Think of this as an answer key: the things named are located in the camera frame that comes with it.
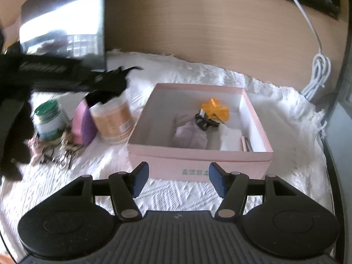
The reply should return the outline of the leopard fur tail keychain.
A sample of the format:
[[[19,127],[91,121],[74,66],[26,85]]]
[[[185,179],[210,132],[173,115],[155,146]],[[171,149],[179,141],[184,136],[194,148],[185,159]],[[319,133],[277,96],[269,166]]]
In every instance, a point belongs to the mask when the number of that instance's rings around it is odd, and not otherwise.
[[[61,136],[60,150],[69,151],[75,147],[74,136],[70,132],[64,132]]]

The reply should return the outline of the clear jar beige lid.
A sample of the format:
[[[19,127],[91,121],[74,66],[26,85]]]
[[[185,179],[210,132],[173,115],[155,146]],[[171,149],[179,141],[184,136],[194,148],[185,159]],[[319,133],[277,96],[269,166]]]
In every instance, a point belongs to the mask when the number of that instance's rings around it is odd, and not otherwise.
[[[128,139],[134,127],[126,93],[114,97],[106,103],[96,103],[90,114],[102,140],[108,144],[118,144]]]

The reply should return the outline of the pink gingham cloth pouch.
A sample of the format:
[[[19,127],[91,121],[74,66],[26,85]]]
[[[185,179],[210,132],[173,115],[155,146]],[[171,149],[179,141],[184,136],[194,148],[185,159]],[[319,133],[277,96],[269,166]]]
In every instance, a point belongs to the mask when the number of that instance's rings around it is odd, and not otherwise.
[[[41,148],[39,139],[37,139],[37,138],[32,138],[32,139],[28,140],[27,146],[30,150],[32,157],[37,156],[40,153],[42,153],[42,148]]]

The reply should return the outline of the lilac fluffy item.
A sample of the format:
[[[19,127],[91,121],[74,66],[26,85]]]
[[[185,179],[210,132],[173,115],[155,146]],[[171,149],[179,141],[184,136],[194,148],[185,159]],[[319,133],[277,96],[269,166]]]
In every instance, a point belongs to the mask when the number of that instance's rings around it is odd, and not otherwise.
[[[207,134],[199,128],[194,116],[190,114],[176,114],[174,127],[173,147],[180,149],[206,149],[208,143]]]

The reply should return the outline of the pink cardboard box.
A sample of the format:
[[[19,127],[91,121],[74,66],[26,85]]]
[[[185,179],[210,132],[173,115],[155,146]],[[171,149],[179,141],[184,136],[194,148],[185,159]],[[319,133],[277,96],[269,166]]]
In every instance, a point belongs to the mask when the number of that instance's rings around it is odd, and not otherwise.
[[[159,83],[129,137],[133,167],[146,161],[150,177],[207,182],[208,167],[261,179],[273,149],[244,89]]]

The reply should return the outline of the green lid glass jar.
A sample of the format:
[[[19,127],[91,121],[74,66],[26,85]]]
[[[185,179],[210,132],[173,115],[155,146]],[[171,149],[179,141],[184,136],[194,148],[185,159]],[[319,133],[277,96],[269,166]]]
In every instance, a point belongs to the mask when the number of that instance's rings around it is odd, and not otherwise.
[[[34,110],[33,124],[42,140],[54,141],[62,136],[69,119],[60,103],[51,99]]]

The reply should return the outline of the white folded cloth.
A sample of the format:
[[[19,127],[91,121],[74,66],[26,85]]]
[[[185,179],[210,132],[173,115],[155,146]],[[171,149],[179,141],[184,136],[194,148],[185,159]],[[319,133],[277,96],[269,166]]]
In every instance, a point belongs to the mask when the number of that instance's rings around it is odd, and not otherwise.
[[[242,131],[240,129],[232,129],[221,124],[218,131],[221,151],[242,151]]]

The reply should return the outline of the white textured blanket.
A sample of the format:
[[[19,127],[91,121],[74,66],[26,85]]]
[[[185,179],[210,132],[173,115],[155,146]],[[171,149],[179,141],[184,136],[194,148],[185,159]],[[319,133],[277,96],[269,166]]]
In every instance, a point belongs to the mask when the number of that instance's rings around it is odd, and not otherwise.
[[[327,209],[332,208],[326,157],[320,142],[322,118],[295,89],[262,82],[236,71],[201,63],[189,63],[173,56],[111,51],[107,67],[141,66],[129,74],[128,100],[132,115],[140,117],[157,83],[191,83],[243,88],[262,123],[274,151],[268,173],[280,176]],[[26,255],[17,224],[32,207],[80,175],[106,179],[112,173],[131,169],[127,146],[108,145],[100,139],[74,159],[70,169],[54,165],[21,165],[18,182],[1,182],[1,253],[16,261]]]

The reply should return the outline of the black bow hair clip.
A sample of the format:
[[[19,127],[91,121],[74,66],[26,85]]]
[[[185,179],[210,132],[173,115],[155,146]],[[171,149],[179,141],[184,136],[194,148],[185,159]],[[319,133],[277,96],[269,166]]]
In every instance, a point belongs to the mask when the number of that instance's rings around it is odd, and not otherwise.
[[[127,75],[133,70],[144,70],[140,66],[104,72],[87,83],[89,93],[85,96],[88,108],[101,103],[105,104],[113,98],[120,97],[128,87]]]

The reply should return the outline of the pink purple sponge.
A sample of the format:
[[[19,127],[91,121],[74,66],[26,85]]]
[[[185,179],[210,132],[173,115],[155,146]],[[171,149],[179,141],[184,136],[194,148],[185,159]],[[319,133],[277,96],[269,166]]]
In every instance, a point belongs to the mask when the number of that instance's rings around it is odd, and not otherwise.
[[[71,128],[74,142],[84,146],[90,145],[98,132],[85,99],[75,110]]]

